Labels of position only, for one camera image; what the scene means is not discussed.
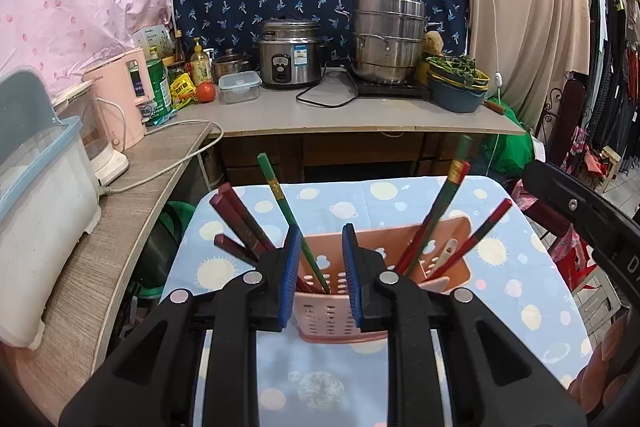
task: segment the blue bowl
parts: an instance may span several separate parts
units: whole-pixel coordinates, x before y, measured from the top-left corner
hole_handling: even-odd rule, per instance
[[[484,91],[463,89],[429,78],[431,102],[451,112],[473,112],[482,102]]]

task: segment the yellow snack bag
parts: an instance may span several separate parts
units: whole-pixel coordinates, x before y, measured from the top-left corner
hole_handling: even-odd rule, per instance
[[[196,87],[188,73],[178,76],[169,87],[176,109],[182,109],[195,100]]]

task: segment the tomato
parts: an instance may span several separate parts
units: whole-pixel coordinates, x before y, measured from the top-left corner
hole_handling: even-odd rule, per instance
[[[203,82],[196,88],[198,102],[213,102],[216,99],[216,86],[211,82]]]

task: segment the pink appliance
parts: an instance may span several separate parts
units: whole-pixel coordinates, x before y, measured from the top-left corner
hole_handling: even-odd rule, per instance
[[[139,75],[132,78],[130,69],[134,66],[138,67]],[[145,126],[137,106],[154,99],[154,90],[146,70],[145,52],[142,48],[113,57],[108,62],[86,71],[82,81],[93,81],[97,100],[104,102],[100,104],[100,115],[111,143],[117,149],[128,149],[142,140],[145,136]],[[123,135],[126,135],[124,146]]]

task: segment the pink plastic basket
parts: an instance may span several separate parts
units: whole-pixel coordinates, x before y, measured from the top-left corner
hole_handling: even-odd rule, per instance
[[[399,261],[402,252],[411,242],[419,225],[395,227],[389,229],[364,230],[356,232],[358,243],[363,248],[378,250],[385,257],[386,265],[392,269]],[[438,293],[448,293],[471,279],[471,272],[464,261],[448,270],[444,277],[426,281],[425,269],[446,248],[455,250],[471,234],[471,222],[468,217],[460,216],[444,219],[438,223],[433,233],[433,250],[422,254],[420,266],[414,271],[412,279],[421,288]],[[342,234],[327,233],[306,236],[309,248],[318,259],[332,293],[338,295],[296,292],[293,310],[298,322],[300,337],[310,343],[343,344],[374,341],[386,337],[386,333],[362,333],[351,316],[347,281],[342,262]],[[319,287],[312,276],[306,259],[301,257],[298,274],[309,285]]]

